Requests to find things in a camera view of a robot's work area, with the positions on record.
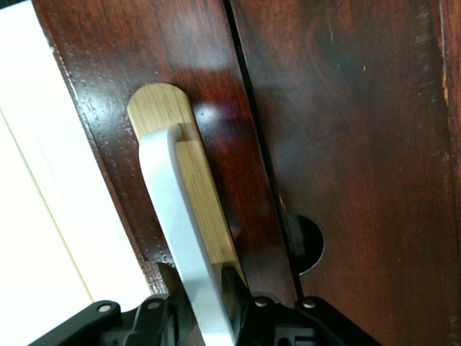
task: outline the white wall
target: white wall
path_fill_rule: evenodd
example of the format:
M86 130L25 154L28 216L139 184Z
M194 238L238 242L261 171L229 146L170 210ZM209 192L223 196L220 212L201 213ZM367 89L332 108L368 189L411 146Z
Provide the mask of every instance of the white wall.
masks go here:
M0 110L0 345L92 301L137 306L148 286L30 2L0 10Z

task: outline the rivet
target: rivet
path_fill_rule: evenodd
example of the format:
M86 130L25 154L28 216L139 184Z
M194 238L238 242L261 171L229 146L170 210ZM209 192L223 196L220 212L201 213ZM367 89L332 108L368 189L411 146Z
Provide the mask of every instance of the rivet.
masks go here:
M303 301L303 306L306 309L314 309L315 308L315 301L312 301L310 299L306 299L305 301Z
M264 308L267 305L267 299L265 299L265 297L258 297L254 300L254 305L259 308Z
M110 309L112 309L112 307L109 304L104 304L104 305L101 305L98 308L98 311L99 312L108 312Z
M147 309L153 310L153 309L157 309L159 306L160 306L160 303L158 301L153 301L152 303L147 305Z

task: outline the light wood piece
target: light wood piece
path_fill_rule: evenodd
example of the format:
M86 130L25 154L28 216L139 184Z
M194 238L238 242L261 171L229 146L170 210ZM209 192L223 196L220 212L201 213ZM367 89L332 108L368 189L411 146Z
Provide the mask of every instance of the light wood piece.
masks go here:
M138 141L171 125L181 127L179 166L211 263L218 268L232 265L242 275L187 95L170 84L149 84L132 96L127 110Z

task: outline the black mount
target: black mount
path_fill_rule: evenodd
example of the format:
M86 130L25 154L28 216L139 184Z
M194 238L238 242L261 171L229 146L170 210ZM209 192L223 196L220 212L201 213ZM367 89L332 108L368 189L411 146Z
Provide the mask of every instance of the black mount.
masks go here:
M252 296L234 268L224 268L222 277L237 346L380 345L323 299L305 297L289 309L266 296ZM113 301L93 303L30 346L185 345L195 324L180 287L125 313Z

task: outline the wood grain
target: wood grain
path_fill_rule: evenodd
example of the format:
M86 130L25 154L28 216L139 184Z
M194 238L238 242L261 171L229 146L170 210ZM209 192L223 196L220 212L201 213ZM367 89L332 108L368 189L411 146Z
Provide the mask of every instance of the wood grain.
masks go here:
M384 345L456 345L460 257L438 7L266 4L232 0L280 202L325 236L323 258L301 277L305 294ZM459 66L458 51L451 59Z
M165 82L189 96L250 289L290 305L295 289L222 2L34 5L148 281L161 285L157 263L172 261L125 108L141 86Z
M145 85L131 97L127 111L139 142L172 125L182 128L177 157L210 261L219 277L223 265L232 265L243 275L187 95L170 84Z

